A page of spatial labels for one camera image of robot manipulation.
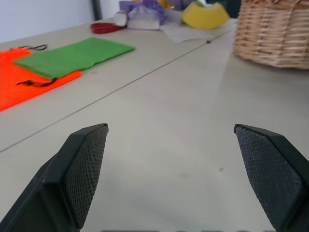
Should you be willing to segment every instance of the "black string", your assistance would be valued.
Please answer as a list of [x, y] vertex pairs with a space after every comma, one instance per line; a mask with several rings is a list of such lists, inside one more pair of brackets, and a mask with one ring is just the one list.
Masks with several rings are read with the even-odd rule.
[[53, 78], [50, 82], [47, 83], [41, 83], [41, 82], [36, 82], [32, 80], [27, 80], [23, 82], [18, 82], [16, 85], [26, 85], [26, 86], [33, 86], [33, 87], [47, 87], [50, 86], [51, 84], [55, 83], [57, 78]]
[[26, 46], [22, 46], [22, 47], [19, 47], [19, 48], [24, 48], [24, 49], [28, 49], [28, 50], [34, 50], [34, 51], [43, 51], [47, 48], [47, 44], [42, 44], [42, 45], [39, 45], [39, 46], [36, 46], [36, 47], [26, 45]]

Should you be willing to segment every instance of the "red cord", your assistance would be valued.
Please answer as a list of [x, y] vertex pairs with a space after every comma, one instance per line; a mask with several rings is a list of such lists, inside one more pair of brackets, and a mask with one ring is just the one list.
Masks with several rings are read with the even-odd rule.
[[122, 27], [116, 26], [113, 23], [93, 23], [90, 28], [95, 34], [110, 33], [122, 29]]

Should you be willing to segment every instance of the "textured gripper pad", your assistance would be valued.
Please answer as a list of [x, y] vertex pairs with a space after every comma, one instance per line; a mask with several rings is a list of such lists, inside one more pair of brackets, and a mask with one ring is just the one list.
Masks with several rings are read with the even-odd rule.
[[104, 130], [101, 128], [85, 138], [64, 177], [64, 187], [78, 228], [84, 226], [97, 188], [105, 146]]
[[276, 230], [291, 212], [303, 182], [267, 137], [237, 127], [249, 182]]

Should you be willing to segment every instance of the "white paper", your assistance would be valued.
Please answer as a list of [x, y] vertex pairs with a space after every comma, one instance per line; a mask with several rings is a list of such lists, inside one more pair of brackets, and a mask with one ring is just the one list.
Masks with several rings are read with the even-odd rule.
[[160, 29], [171, 39], [173, 42], [178, 43], [186, 40], [206, 39], [213, 40], [220, 35], [236, 27], [237, 19], [230, 19], [224, 25], [212, 30], [200, 30], [188, 27], [186, 25], [178, 25], [175, 23], [165, 23], [160, 26]]

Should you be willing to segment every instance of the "felt fabric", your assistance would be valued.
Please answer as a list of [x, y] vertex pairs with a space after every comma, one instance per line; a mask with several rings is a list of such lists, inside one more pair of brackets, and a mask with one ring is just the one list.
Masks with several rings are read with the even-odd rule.
[[29, 70], [13, 64], [13, 60], [26, 57], [31, 53], [22, 48], [0, 52], [0, 111], [45, 93], [82, 75], [80, 71], [72, 72], [47, 87], [16, 85], [27, 80], [41, 83], [50, 82]]
[[50, 51], [34, 53], [14, 63], [53, 79], [72, 71], [88, 69], [132, 50], [134, 47], [92, 37]]

